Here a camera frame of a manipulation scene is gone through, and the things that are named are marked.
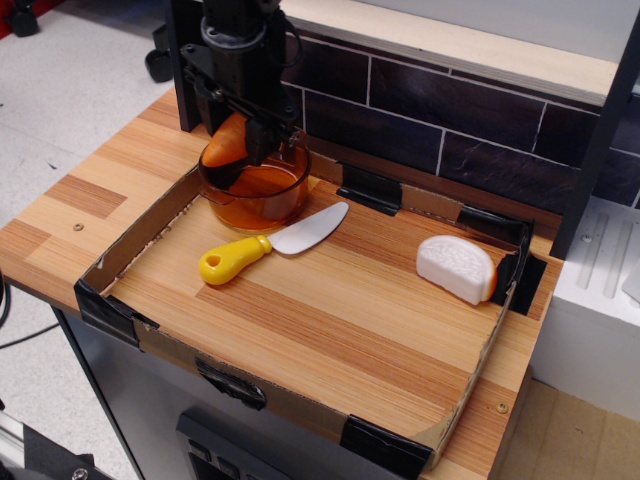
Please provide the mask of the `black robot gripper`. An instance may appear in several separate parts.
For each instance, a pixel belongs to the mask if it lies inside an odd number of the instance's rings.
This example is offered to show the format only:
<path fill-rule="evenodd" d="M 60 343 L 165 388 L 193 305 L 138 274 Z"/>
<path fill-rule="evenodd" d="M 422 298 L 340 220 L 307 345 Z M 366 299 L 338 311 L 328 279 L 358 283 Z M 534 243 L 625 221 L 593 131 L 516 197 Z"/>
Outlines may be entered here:
<path fill-rule="evenodd" d="M 194 86 L 202 123 L 213 136 L 231 110 L 249 118 L 245 146 L 249 165 L 258 166 L 290 143 L 299 109 L 281 82 L 283 70 L 300 60 L 287 57 L 287 19 L 260 20 L 246 33 L 225 32 L 200 21 L 201 42 L 181 47 L 184 73 Z"/>

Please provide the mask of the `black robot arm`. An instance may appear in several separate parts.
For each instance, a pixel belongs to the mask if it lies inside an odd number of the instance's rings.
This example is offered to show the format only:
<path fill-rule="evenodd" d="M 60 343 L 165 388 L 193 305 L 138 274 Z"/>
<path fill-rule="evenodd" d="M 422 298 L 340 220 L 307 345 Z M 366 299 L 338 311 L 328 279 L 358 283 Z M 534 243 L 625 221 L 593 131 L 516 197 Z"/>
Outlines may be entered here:
<path fill-rule="evenodd" d="M 294 136 L 298 108 L 281 76 L 301 59 L 301 43 L 287 57 L 298 33 L 278 1 L 205 1 L 199 29 L 180 55 L 201 118 L 213 133 L 226 113 L 243 115 L 247 162 L 259 165 Z"/>

